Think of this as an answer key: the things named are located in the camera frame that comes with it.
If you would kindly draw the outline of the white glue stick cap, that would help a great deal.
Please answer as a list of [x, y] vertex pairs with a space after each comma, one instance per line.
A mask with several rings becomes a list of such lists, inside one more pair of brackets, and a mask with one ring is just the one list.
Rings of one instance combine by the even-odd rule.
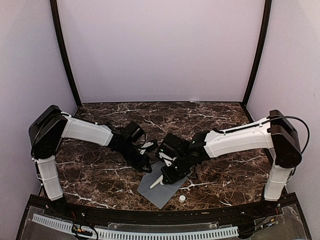
[[181, 203], [185, 202], [185, 201], [186, 201], [186, 196], [185, 196], [185, 195], [180, 195], [180, 196], [179, 196], [179, 201], [180, 201]]

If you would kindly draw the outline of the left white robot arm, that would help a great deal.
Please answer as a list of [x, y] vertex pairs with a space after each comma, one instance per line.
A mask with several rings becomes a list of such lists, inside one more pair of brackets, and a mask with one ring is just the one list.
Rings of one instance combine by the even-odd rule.
[[156, 139], [147, 140], [145, 131], [135, 122], [125, 126], [84, 120], [49, 106], [28, 128], [31, 160], [43, 185], [51, 210], [67, 218], [70, 206], [62, 199], [65, 190], [97, 181], [94, 175], [126, 166], [150, 173], [150, 153], [158, 147]]

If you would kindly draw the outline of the grey envelope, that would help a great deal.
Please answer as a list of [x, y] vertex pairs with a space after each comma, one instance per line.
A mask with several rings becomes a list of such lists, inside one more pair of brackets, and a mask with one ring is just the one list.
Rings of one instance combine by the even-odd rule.
[[137, 191], [154, 204], [158, 209], [162, 209], [165, 204], [172, 198], [172, 196], [178, 191], [178, 189], [185, 183], [187, 177], [179, 180], [174, 184], [158, 183], [153, 188], [150, 188], [152, 184], [162, 175], [161, 168], [165, 164], [161, 161], [151, 165], [152, 173], [146, 173], [137, 189]]

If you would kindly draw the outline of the beige letter paper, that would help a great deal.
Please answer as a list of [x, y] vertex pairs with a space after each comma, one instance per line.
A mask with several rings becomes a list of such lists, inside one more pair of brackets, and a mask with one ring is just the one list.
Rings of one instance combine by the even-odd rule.
[[149, 188], [152, 189], [158, 184], [160, 184], [162, 186], [164, 185], [163, 184], [163, 175], [161, 175]]

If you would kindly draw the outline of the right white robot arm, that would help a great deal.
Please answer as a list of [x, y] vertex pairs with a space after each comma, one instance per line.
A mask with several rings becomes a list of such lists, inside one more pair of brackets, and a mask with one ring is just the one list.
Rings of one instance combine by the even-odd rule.
[[156, 152], [165, 165], [153, 185], [173, 185], [189, 175], [195, 165], [222, 155], [253, 149], [274, 149], [275, 158], [264, 187], [264, 199], [255, 205], [255, 213], [266, 217], [274, 210], [274, 202], [280, 198], [306, 150], [301, 147], [298, 131], [290, 119], [301, 120], [283, 115], [275, 109], [269, 112], [269, 116], [247, 125], [196, 133], [190, 141], [168, 133]]

